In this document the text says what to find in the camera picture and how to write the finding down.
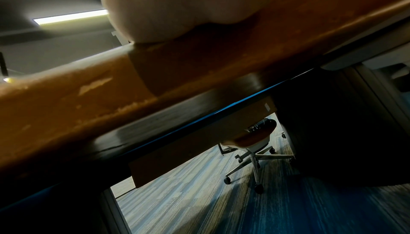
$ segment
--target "blue carpet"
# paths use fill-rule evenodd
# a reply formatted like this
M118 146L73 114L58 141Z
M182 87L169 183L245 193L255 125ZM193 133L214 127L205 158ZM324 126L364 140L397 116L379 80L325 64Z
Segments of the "blue carpet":
M280 127L277 154L292 154ZM261 161L263 195L252 167L223 183L238 165L217 147L117 201L134 234L142 233L410 233L410 184L338 187L302 176L287 160Z

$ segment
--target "gray wall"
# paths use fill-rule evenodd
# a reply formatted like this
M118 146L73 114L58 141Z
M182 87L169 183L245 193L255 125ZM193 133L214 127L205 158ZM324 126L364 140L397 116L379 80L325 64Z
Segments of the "gray wall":
M11 76L61 66L121 46L111 30L0 46Z

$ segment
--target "ceiling light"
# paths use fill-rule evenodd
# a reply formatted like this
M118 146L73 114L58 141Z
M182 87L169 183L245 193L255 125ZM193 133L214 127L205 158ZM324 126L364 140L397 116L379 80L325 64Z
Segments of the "ceiling light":
M49 23L59 23L59 22L65 22L69 20L78 20L78 19L84 19L84 18L90 18L90 17L96 17L96 16L103 16L107 14L108 14L108 11L104 9L104 10L97 10L97 11L91 11L91 12L78 13L78 14L38 18L38 19L34 19L34 21L38 25L43 25L43 24L49 24Z

